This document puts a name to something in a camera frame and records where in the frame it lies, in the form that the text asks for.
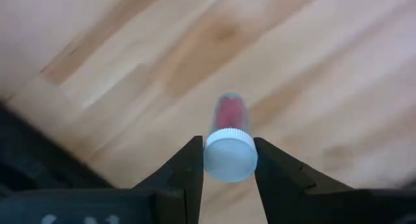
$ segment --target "white plastic cap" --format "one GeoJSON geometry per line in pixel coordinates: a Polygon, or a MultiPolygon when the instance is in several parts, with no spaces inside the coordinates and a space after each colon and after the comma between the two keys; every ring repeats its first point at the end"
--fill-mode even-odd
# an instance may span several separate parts
{"type": "Polygon", "coordinates": [[[253,138],[240,129],[220,129],[208,136],[203,150],[207,172],[224,182],[247,179],[257,167],[253,138]]]}

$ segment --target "wood grain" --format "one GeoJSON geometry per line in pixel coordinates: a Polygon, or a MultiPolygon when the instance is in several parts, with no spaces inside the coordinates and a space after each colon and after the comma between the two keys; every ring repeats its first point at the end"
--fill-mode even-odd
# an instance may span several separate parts
{"type": "MultiPolygon", "coordinates": [[[[254,136],[350,186],[416,176],[416,0],[113,3],[6,103],[114,185],[207,136],[224,92],[254,136]]],[[[266,223],[254,178],[205,176],[201,220],[266,223]]]]}
{"type": "Polygon", "coordinates": [[[0,97],[10,99],[119,0],[0,0],[0,97]]]}

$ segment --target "red sample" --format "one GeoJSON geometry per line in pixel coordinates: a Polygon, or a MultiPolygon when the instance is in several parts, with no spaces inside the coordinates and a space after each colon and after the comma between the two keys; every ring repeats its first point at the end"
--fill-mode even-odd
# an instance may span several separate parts
{"type": "Polygon", "coordinates": [[[217,129],[244,127],[245,106],[238,97],[223,97],[216,111],[217,129]]]}

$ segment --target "plastic vial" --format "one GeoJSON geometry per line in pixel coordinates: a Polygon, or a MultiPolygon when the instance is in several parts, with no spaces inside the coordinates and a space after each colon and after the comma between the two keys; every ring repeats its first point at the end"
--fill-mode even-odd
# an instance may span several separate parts
{"type": "Polygon", "coordinates": [[[205,141],[204,166],[224,182],[247,179],[257,167],[257,151],[248,130],[248,111],[235,93],[221,96],[216,104],[211,134],[205,141]]]}

